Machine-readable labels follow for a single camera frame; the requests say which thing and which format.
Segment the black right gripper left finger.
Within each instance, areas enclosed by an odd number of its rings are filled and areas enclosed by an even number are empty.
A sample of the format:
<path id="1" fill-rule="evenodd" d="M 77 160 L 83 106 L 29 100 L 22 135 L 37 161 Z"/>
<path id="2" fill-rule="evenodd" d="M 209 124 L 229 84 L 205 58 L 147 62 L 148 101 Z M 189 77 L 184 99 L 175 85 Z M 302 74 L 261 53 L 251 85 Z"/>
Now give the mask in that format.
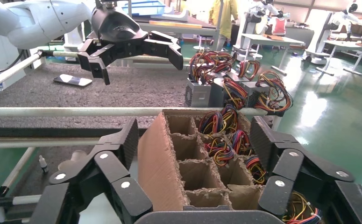
<path id="1" fill-rule="evenodd" d="M 36 206 L 36 222 L 76 224 L 100 194 L 123 224 L 152 212 L 152 202 L 129 172 L 138 141 L 137 120 L 131 119 L 121 131 L 102 136 L 87 156 L 52 174 Z"/>

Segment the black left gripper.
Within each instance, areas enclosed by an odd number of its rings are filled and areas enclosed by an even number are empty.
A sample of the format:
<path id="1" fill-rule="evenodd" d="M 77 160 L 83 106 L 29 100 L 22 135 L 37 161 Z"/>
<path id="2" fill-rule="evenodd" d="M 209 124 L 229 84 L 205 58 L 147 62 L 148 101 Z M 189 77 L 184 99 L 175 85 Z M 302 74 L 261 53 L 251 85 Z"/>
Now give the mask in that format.
<path id="1" fill-rule="evenodd" d="M 143 31 L 122 10 L 116 10 L 108 2 L 95 2 L 92 28 L 98 39 L 87 39 L 78 52 L 83 70 L 90 71 L 94 78 L 101 78 L 105 85 L 109 85 L 106 68 L 109 64 L 117 59 L 143 54 L 167 58 L 177 70 L 183 69 L 184 58 L 177 38 L 158 31 Z"/>

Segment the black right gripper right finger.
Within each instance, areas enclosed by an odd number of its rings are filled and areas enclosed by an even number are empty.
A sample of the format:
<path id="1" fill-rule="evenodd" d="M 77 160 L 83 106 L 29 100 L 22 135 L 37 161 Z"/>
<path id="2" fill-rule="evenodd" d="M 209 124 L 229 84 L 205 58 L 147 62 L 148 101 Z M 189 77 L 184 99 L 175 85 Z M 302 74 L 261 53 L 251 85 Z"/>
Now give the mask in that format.
<path id="1" fill-rule="evenodd" d="M 362 185 L 290 134 L 253 117 L 249 140 L 268 179 L 260 210 L 287 224 L 362 224 Z"/>

